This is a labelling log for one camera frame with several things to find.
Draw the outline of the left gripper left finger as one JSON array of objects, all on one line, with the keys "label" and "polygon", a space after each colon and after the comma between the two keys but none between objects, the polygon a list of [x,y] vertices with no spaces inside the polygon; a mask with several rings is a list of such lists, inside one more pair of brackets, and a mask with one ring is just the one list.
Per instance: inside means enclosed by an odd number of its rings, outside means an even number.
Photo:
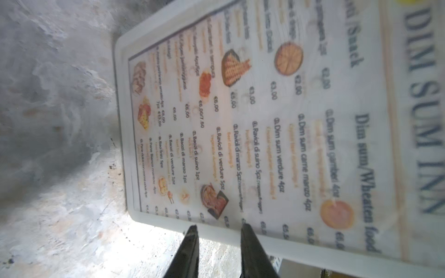
[{"label": "left gripper left finger", "polygon": [[196,225],[190,226],[179,246],[165,278],[197,278],[199,274],[199,235]]}]

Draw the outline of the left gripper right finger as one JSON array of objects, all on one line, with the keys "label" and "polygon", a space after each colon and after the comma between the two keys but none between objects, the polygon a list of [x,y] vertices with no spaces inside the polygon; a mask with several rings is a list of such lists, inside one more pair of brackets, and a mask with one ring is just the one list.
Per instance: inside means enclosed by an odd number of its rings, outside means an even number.
[{"label": "left gripper right finger", "polygon": [[241,230],[241,278],[278,278],[251,225]]}]

